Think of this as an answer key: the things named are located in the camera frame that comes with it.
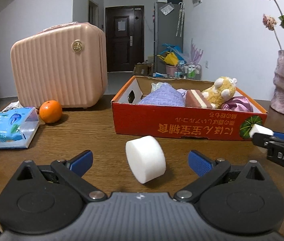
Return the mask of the purple satin scrunchie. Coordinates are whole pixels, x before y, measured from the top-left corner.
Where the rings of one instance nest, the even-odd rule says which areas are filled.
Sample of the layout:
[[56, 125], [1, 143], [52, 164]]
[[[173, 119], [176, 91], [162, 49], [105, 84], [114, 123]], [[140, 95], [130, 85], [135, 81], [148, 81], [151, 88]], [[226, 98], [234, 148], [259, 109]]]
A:
[[253, 112], [253, 108], [249, 99], [244, 96], [232, 97], [230, 100], [222, 104], [221, 109], [241, 112]]

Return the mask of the pink ribbed suitcase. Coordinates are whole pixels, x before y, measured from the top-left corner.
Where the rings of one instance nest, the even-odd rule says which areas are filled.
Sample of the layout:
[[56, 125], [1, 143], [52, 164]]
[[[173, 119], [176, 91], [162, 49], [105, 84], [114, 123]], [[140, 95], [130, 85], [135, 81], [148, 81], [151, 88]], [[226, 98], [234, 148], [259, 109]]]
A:
[[88, 108], [108, 85], [106, 38], [90, 23], [68, 23], [15, 42], [10, 51], [17, 97], [24, 107], [48, 100]]

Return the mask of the white wedge sponge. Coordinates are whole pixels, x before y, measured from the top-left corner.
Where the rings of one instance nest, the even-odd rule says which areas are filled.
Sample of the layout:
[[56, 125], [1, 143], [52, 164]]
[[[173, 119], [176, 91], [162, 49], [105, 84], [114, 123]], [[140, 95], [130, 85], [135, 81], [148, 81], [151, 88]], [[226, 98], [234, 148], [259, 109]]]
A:
[[260, 133], [260, 134], [264, 134], [264, 135], [268, 135], [268, 136], [274, 135], [273, 130], [266, 128], [266, 127], [263, 127], [263, 126], [258, 125], [258, 124], [254, 124], [253, 127], [250, 129], [250, 131], [249, 131], [250, 138], [253, 138], [253, 135], [255, 133]]

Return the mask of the lilac fluffy towel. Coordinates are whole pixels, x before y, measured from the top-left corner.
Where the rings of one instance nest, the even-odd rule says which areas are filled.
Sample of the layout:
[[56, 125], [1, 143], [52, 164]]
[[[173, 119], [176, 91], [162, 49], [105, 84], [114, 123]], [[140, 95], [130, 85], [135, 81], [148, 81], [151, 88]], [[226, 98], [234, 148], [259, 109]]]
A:
[[185, 90], [185, 89], [177, 89], [177, 91], [182, 94], [183, 98], [186, 98], [187, 90]]

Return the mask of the dark entrance door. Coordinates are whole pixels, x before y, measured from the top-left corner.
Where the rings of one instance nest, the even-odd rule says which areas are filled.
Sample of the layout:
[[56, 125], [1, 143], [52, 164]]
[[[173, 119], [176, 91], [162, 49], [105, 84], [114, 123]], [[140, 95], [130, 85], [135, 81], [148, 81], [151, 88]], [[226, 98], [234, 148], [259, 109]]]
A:
[[105, 9], [108, 72], [133, 71], [144, 61], [144, 6]]

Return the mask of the crinkled clear plastic bag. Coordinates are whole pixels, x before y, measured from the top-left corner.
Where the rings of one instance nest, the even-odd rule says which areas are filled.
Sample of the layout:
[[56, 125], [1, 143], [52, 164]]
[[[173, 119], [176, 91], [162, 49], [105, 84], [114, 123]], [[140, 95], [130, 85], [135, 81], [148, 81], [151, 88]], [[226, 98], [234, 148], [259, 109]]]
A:
[[151, 93], [157, 91], [157, 90], [167, 90], [171, 87], [171, 85], [169, 85], [168, 83], [164, 83], [164, 82], [158, 82], [158, 83], [152, 83], [151, 84]]

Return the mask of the white cylinder sponge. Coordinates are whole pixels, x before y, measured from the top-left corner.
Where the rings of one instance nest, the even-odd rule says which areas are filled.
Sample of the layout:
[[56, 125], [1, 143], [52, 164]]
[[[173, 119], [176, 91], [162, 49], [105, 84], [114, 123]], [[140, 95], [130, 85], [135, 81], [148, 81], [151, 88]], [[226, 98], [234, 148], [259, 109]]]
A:
[[136, 180], [145, 184], [166, 171], [166, 160], [158, 141], [145, 136], [126, 142], [126, 157]]

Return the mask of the red cardboard pumpkin box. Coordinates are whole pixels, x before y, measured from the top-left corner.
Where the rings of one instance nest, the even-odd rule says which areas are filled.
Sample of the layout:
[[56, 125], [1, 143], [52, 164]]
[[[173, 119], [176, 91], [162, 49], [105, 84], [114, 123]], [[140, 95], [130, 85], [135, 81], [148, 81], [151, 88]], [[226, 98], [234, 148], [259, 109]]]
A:
[[118, 134], [162, 138], [206, 138], [248, 140], [254, 124], [263, 125], [267, 111], [252, 98], [252, 112], [142, 105], [153, 83], [164, 82], [175, 89], [207, 89], [213, 82], [133, 76], [111, 101]]

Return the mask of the pink layered sponge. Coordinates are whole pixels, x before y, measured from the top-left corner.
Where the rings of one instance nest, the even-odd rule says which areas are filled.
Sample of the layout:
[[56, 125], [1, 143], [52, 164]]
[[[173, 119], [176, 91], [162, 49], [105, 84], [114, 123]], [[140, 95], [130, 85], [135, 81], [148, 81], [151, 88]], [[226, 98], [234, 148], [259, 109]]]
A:
[[212, 109], [213, 106], [207, 101], [199, 90], [187, 90], [185, 106], [192, 108]]

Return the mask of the purple fabric pouch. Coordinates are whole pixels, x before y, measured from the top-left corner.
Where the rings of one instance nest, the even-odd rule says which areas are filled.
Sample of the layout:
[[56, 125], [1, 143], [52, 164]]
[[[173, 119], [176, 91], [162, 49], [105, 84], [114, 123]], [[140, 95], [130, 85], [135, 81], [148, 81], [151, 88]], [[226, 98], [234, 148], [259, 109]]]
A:
[[167, 90], [157, 90], [142, 98], [138, 104], [153, 106], [185, 107], [185, 99], [172, 86]]

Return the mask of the yellow white plush toy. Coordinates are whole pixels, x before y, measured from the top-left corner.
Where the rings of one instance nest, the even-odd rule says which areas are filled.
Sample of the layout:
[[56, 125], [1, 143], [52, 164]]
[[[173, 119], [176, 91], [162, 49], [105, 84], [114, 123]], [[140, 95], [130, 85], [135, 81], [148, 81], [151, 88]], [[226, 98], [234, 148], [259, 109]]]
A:
[[220, 109], [225, 102], [234, 96], [236, 83], [236, 78], [220, 77], [210, 88], [203, 90], [202, 95], [214, 109]]

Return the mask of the yellow bag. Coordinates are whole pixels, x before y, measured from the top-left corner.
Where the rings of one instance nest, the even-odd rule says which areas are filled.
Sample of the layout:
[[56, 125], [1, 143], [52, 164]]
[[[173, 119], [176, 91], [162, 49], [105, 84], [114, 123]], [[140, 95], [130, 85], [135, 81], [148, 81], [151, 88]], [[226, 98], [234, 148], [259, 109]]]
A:
[[176, 66], [178, 65], [178, 58], [174, 52], [166, 52], [166, 55], [158, 54], [157, 57], [161, 59], [166, 65]]

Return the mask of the orange fruit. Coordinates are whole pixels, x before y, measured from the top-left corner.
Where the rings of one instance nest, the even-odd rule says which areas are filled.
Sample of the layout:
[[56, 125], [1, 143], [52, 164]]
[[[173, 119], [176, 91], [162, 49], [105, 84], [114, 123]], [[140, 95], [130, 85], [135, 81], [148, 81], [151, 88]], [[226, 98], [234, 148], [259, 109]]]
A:
[[39, 115], [41, 120], [46, 124], [56, 123], [62, 118], [62, 106], [58, 101], [55, 100], [46, 101], [41, 105]]

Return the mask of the grey refrigerator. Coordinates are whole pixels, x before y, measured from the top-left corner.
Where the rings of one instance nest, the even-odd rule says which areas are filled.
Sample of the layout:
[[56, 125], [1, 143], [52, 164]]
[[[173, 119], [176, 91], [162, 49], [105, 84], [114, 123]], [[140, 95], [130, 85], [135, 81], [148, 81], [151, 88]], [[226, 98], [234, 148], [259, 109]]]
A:
[[158, 57], [166, 45], [183, 48], [183, 37], [176, 35], [181, 6], [172, 3], [154, 3], [154, 72], [166, 73], [165, 63]]

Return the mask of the cardboard box on floor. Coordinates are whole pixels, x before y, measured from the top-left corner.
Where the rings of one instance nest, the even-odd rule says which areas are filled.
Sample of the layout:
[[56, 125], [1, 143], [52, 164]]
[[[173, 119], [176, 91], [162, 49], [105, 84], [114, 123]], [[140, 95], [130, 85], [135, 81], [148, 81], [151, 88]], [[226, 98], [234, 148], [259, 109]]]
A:
[[153, 75], [153, 65], [152, 64], [136, 64], [133, 70], [134, 76], [148, 76]]

